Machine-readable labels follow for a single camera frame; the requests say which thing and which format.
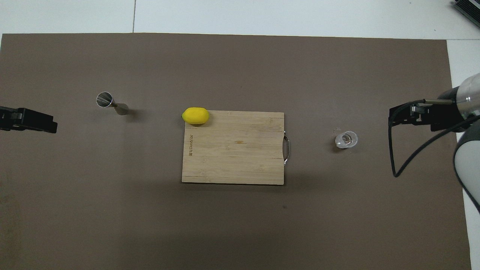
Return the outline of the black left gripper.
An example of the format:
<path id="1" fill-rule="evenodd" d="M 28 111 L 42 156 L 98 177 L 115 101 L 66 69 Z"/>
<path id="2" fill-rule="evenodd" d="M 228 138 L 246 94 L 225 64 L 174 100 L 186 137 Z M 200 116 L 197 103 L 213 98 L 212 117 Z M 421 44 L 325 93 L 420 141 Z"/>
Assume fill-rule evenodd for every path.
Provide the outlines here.
<path id="1" fill-rule="evenodd" d="M 57 133 L 58 123 L 54 117 L 26 108 L 0 106 L 0 130 L 24 130 L 24 128 L 46 133 Z"/>

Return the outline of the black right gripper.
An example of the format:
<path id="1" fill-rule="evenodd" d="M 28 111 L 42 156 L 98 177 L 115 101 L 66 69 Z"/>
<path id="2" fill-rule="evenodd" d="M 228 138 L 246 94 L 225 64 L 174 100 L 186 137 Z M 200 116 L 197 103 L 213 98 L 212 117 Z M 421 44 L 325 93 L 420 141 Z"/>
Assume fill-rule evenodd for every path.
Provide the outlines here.
<path id="1" fill-rule="evenodd" d="M 450 128 L 465 119 L 458 110 L 457 99 L 458 87 L 444 91 L 438 100 L 450 100 L 449 105 L 432 105 L 427 103 L 407 102 L 389 109 L 390 125 L 431 125 L 431 131 L 440 131 Z M 431 108 L 434 118 L 432 124 Z"/>

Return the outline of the steel double jigger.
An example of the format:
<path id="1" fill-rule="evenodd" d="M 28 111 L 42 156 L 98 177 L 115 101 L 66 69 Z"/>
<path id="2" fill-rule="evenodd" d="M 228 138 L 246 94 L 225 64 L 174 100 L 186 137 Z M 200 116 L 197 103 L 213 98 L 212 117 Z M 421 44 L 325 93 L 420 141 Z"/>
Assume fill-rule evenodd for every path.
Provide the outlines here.
<path id="1" fill-rule="evenodd" d="M 113 96 L 106 91 L 97 95 L 96 104 L 101 108 L 113 108 L 118 115 L 129 114 L 129 107 L 125 103 L 115 102 Z"/>

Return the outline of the brown table mat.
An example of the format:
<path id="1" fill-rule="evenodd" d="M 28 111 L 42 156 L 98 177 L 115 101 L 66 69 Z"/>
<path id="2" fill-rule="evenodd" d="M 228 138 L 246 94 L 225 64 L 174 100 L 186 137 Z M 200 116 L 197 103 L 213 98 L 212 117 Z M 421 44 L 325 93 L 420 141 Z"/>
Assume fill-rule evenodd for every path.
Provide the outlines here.
<path id="1" fill-rule="evenodd" d="M 445 40 L 4 34 L 0 105 L 58 132 L 0 130 L 0 270 L 470 269 L 455 135 L 389 160 L 389 109 L 450 77 Z M 285 184 L 182 183 L 196 106 L 285 113 Z"/>

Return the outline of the yellow lemon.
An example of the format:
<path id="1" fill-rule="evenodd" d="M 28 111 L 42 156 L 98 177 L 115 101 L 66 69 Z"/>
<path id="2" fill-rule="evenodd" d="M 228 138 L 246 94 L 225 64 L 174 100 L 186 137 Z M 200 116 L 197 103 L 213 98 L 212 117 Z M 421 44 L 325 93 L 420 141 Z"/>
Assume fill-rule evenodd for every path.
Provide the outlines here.
<path id="1" fill-rule="evenodd" d="M 191 125 L 202 125 L 206 123 L 209 118 L 209 111 L 203 107 L 189 107 L 181 115 L 185 123 Z"/>

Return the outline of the bamboo cutting board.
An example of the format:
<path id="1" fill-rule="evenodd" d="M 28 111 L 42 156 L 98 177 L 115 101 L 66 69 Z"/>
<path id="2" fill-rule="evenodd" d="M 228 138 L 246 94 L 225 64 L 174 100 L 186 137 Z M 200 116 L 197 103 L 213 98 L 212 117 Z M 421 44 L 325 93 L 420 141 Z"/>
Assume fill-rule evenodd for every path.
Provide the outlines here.
<path id="1" fill-rule="evenodd" d="M 210 110 L 206 123 L 185 124 L 181 181 L 282 186 L 286 141 L 282 112 Z"/>

